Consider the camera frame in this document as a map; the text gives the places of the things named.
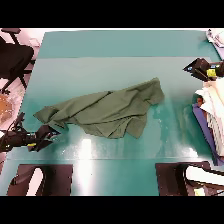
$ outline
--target yellow label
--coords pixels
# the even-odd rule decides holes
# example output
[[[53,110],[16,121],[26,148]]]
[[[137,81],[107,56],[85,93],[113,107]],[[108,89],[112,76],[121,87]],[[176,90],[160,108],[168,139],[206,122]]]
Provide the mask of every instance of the yellow label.
[[[31,143],[31,144],[28,144],[27,146],[35,146],[37,143]]]
[[[207,75],[208,75],[208,77],[216,77],[215,69],[208,69]]]
[[[204,188],[194,189],[195,196],[205,196]]]

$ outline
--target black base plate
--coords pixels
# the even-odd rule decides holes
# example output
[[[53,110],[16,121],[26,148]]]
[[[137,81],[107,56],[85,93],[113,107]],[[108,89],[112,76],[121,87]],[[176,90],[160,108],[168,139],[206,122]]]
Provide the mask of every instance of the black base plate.
[[[26,196],[29,189],[29,182],[32,178],[35,168],[40,168],[44,175],[45,181],[36,193],[36,196],[70,196],[73,165],[42,165],[42,164],[22,164],[17,170],[18,184],[13,185],[13,181],[9,185],[8,196]]]
[[[209,162],[180,162],[180,163],[156,163],[156,175],[158,181],[159,195],[160,196],[185,196],[183,191],[178,186],[176,178],[176,167],[179,164],[192,164],[202,168],[211,169]],[[203,187],[205,195],[216,194],[217,191],[212,188]],[[186,184],[188,196],[195,196],[194,188]]]

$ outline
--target chair armrest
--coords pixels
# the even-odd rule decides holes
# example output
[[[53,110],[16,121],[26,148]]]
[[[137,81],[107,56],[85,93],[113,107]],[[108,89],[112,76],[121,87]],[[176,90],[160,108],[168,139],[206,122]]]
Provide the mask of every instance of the chair armrest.
[[[2,32],[4,33],[11,33],[11,34],[19,34],[21,29],[20,28],[2,28]]]

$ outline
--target blue cloth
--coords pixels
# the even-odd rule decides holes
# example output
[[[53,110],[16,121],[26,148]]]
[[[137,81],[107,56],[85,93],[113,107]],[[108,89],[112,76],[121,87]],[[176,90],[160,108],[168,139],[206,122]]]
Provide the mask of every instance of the blue cloth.
[[[209,146],[212,150],[212,154],[213,154],[213,157],[214,157],[214,165],[215,166],[224,165],[224,161],[221,160],[220,156],[216,152],[215,142],[214,142],[214,139],[213,139],[213,137],[211,135],[211,132],[208,128],[208,123],[207,123],[207,120],[204,117],[202,109],[198,106],[197,103],[192,104],[192,106],[193,106],[193,113],[194,113],[195,117],[197,118],[198,123],[199,123],[199,125],[200,125],[200,127],[201,127],[201,129],[204,133],[205,139],[208,142],[208,144],[209,144]]]

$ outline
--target towel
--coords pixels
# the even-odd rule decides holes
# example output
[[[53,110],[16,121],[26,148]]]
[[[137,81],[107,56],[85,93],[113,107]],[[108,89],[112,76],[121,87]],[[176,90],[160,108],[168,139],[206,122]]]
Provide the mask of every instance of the towel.
[[[119,91],[105,91],[75,97],[46,106],[34,117],[50,126],[75,124],[85,133],[121,138],[125,132],[139,138],[147,122],[150,105],[164,99],[158,78]]]

